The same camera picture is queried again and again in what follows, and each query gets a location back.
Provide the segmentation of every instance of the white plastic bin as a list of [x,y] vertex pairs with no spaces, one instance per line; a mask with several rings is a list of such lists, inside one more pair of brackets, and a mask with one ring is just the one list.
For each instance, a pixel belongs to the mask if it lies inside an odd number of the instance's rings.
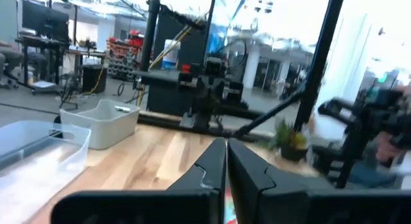
[[85,167],[90,130],[42,121],[0,128],[0,223],[26,223]]
[[77,114],[62,109],[60,116],[62,124],[90,128],[89,147],[104,150],[134,133],[139,111],[135,105],[101,99],[94,109]]

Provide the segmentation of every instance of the wooden table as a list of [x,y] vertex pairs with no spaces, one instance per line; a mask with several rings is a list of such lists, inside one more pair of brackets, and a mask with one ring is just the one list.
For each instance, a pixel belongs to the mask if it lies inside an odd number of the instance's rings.
[[[81,190],[166,189],[181,177],[207,149],[214,137],[137,125],[136,133],[110,149],[89,150],[84,172],[56,194],[28,223],[49,223],[54,204]],[[306,175],[317,172],[304,163],[282,160],[277,154],[249,148],[271,164]]]

